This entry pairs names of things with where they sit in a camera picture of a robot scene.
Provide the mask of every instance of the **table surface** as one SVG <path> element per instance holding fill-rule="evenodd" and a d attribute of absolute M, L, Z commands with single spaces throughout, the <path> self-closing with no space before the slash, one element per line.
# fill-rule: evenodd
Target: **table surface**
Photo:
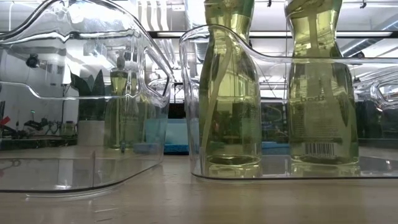
<path fill-rule="evenodd" d="M 187 156 L 95 194 L 51 196 L 1 193 L 0 223 L 398 223 L 395 179 L 214 182 L 192 176 Z"/>

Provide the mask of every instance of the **barcode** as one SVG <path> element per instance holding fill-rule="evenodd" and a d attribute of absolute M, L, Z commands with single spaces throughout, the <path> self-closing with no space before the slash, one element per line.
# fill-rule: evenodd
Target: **barcode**
<path fill-rule="evenodd" d="M 335 156 L 335 145 L 333 143 L 304 143 L 305 154 L 318 157 Z"/>

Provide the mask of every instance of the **liquid surface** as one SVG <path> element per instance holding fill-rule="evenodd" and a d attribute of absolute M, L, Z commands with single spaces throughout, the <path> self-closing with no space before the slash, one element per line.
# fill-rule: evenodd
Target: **liquid surface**
<path fill-rule="evenodd" d="M 206 21 L 247 40 L 253 6 L 253 0 L 205 1 Z M 204 173 L 253 177 L 249 170 L 261 160 L 258 77 L 250 57 L 223 30 L 210 30 L 199 97 Z"/>
<path fill-rule="evenodd" d="M 294 57 L 341 57 L 335 42 L 341 3 L 288 3 L 285 13 L 294 34 Z M 295 162 L 342 165 L 358 161 L 354 94 L 346 65 L 292 64 L 288 107 L 290 153 Z"/>

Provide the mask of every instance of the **red object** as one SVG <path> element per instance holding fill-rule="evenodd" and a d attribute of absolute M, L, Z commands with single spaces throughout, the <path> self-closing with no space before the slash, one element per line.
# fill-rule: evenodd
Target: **red object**
<path fill-rule="evenodd" d="M 10 122 L 10 117 L 6 116 L 4 119 L 0 121 L 0 125 L 6 125 L 8 122 Z"/>

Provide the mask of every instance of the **clear plastic container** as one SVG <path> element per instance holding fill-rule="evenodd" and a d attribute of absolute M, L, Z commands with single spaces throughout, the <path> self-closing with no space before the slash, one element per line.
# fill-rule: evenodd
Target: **clear plastic container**
<path fill-rule="evenodd" d="M 0 35 L 0 190 L 89 189 L 160 163 L 171 75 L 115 3 L 43 2 Z"/>
<path fill-rule="evenodd" d="M 262 125 L 262 156 L 260 163 L 256 165 L 256 168 L 259 169 L 257 170 L 259 175 L 257 171 L 256 175 L 252 175 L 253 167 L 247 169 L 234 164 L 224 167 L 222 172 L 214 173 L 211 168 L 213 164 L 208 160 L 208 150 L 204 149 L 206 146 L 202 143 L 202 136 L 205 135 L 205 128 L 200 127 L 200 113 L 203 113 L 200 109 L 200 77 L 201 73 L 203 74 L 201 71 L 204 69 L 204 65 L 203 59 L 198 52 L 198 46 L 207 45 L 209 42 L 209 30 L 217 33 L 218 37 L 223 37 L 217 39 L 218 44 L 222 45 L 221 42 L 225 41 L 225 46 L 235 46 L 236 49 L 249 56 L 255 65 L 254 73 L 260 82 L 259 86 L 262 95 L 268 93 L 272 95 L 272 97 L 261 98 L 260 102 L 261 120 L 258 122 L 261 122 Z M 218 25 L 201 26 L 188 31 L 180 40 L 180 58 L 185 90 L 191 172 L 193 175 L 209 179 L 229 180 L 398 177 L 398 152 L 394 150 L 398 139 L 394 122 L 394 116 L 398 114 L 396 110 L 397 99 L 395 98 L 395 93 L 398 89 L 394 86 L 398 77 L 397 58 L 270 57 L 256 52 L 234 32 Z M 208 63 L 208 65 L 222 63 L 217 60 L 221 59 L 215 57 L 215 61 Z M 306 69 L 311 68 L 314 71 L 323 71 L 325 73 L 327 73 L 329 68 L 331 68 L 330 70 L 335 67 L 349 69 L 352 80 L 348 82 L 351 86 L 346 88 L 354 89 L 356 120 L 352 121 L 353 116 L 351 115 L 347 115 L 346 119 L 349 119 L 352 123 L 358 123 L 359 136 L 359 141 L 353 141 L 355 144 L 359 143 L 359 156 L 357 152 L 357 154 L 350 154 L 349 156 L 352 156 L 350 157 L 352 158 L 350 162 L 345 164 L 327 164 L 328 161 L 323 162 L 325 160 L 322 160 L 322 158 L 319 161 L 296 159 L 297 151 L 291 150 L 292 135 L 289 133 L 288 90 L 292 88 L 293 83 L 290 82 L 288 77 L 290 68 L 293 65 L 295 68 L 305 66 Z M 333 85 L 333 82 L 331 81 L 331 86 L 333 86 L 334 97 L 329 100 L 336 100 L 337 102 L 343 89 L 338 91 L 339 89 L 336 88 L 340 87 Z M 341 110 L 343 113 L 345 106 L 347 105 L 340 105 L 334 110 Z M 218 121 L 228 121 L 228 125 L 232 126 L 235 123 L 236 128 L 244 128 L 243 121 L 240 123 L 231 117 L 231 113 L 235 110 L 234 108 L 238 108 L 238 105 L 232 105 L 231 108 L 225 108 L 221 112 L 217 111 L 218 116 L 224 116 L 223 119 L 218 119 Z M 372 125 L 367 125 L 367 128 L 364 128 L 365 123 L 372 123 Z M 224 124 L 213 124 L 212 127 L 214 128 L 212 131 L 214 133 L 219 132 L 222 125 Z M 225 149 L 225 146 L 230 144 L 231 139 L 234 137 L 231 136 L 233 131 L 230 132 L 229 134 L 225 133 L 225 131 L 219 133 L 218 142 L 210 142 L 207 145 L 212 146 L 212 150 L 219 151 L 220 154 L 223 151 L 231 152 Z M 341 145 L 334 143 L 333 153 L 328 148 L 329 146 L 321 148 L 319 145 L 311 145 L 307 147 L 308 150 L 306 152 L 304 152 L 306 146 L 303 145 L 302 147 L 303 153 L 308 153 L 308 156 L 313 156 L 313 149 L 316 151 L 319 149 L 322 155 L 317 154 L 316 156 L 328 156 L 329 159 L 339 156 L 336 151 L 339 150 L 338 147 L 342 147 Z"/>

